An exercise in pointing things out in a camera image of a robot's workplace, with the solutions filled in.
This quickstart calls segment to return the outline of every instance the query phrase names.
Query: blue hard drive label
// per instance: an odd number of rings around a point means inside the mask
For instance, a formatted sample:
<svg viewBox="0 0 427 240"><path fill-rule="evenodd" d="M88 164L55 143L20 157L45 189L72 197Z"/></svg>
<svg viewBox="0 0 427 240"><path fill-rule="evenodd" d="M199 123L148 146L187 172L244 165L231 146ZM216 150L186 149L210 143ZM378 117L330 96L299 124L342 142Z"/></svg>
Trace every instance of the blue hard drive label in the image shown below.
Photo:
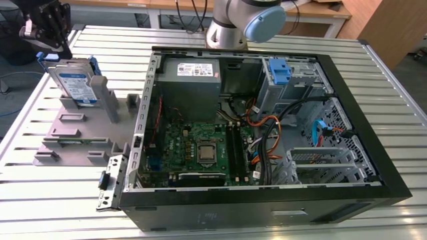
<svg viewBox="0 0 427 240"><path fill-rule="evenodd" d="M87 75L76 73L59 74L62 84L72 99L82 106L92 106L96 103L96 96L90 86Z"/></svg>

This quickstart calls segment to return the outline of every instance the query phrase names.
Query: aluminum workbench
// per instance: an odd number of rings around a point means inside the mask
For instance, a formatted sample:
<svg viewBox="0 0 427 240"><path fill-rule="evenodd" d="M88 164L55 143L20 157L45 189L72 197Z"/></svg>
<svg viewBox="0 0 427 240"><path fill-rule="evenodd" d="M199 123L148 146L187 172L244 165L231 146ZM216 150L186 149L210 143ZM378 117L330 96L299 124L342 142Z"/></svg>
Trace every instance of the aluminum workbench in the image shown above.
<svg viewBox="0 0 427 240"><path fill-rule="evenodd" d="M86 26L75 57L95 55L118 97L140 93L151 47L204 47L182 30ZM414 197L339 224L214 231L142 232L123 212L96 212L104 167L32 166L62 107L45 74L0 144L0 239L423 239L427 236L427 117L368 45L355 40L278 36L250 50L331 56Z"/></svg>

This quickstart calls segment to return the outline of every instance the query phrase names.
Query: gray 3d-printed holder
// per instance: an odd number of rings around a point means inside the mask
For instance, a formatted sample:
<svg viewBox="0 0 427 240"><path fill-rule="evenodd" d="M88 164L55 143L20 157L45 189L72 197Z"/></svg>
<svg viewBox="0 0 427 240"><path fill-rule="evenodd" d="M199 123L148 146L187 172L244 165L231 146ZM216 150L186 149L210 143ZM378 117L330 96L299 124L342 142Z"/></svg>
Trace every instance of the gray 3d-printed holder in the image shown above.
<svg viewBox="0 0 427 240"><path fill-rule="evenodd" d="M60 98L63 107L33 165L104 167L110 157L130 155L140 97L130 94L118 99L107 81L98 75L91 79L99 107L79 107L74 99Z"/></svg>

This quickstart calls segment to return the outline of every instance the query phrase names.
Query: metal bracket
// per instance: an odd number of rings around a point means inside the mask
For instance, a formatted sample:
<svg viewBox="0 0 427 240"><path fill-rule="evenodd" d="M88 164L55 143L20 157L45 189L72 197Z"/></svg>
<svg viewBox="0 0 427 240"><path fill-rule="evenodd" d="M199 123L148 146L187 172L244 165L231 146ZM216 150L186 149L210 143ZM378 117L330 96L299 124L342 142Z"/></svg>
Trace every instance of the metal bracket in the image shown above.
<svg viewBox="0 0 427 240"><path fill-rule="evenodd" d="M119 200L124 185L128 158L124 155L112 156L108 160L107 170L99 179L98 212L120 211Z"/></svg>

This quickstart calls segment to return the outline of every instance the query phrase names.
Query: sticker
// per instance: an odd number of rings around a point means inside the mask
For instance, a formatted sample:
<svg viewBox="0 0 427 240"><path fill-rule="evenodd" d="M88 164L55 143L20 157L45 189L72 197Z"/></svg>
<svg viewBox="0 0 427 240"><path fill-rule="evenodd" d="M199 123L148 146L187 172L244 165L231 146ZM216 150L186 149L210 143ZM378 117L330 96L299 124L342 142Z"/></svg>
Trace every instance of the sticker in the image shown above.
<svg viewBox="0 0 427 240"><path fill-rule="evenodd" d="M260 179L262 178L262 173L259 171L254 171L252 178Z"/></svg>
<svg viewBox="0 0 427 240"><path fill-rule="evenodd" d="M254 105L252 107L251 107L251 109L254 110L254 112L256 112L256 113L259 113L260 112L260 109Z"/></svg>
<svg viewBox="0 0 427 240"><path fill-rule="evenodd" d="M347 19L347 18L348 18L348 16L343 16L343 15L334 15L334 18L336 18L336 19Z"/></svg>
<svg viewBox="0 0 427 240"><path fill-rule="evenodd" d="M84 74L60 73L62 84L64 85L71 98L80 106L92 106L96 103L96 96L88 84Z"/></svg>
<svg viewBox="0 0 427 240"><path fill-rule="evenodd" d="M212 64L180 63L178 65L178 76L214 77Z"/></svg>
<svg viewBox="0 0 427 240"><path fill-rule="evenodd" d="M147 7L147 5L146 4L136 4L136 3L128 3L127 4L130 7Z"/></svg>

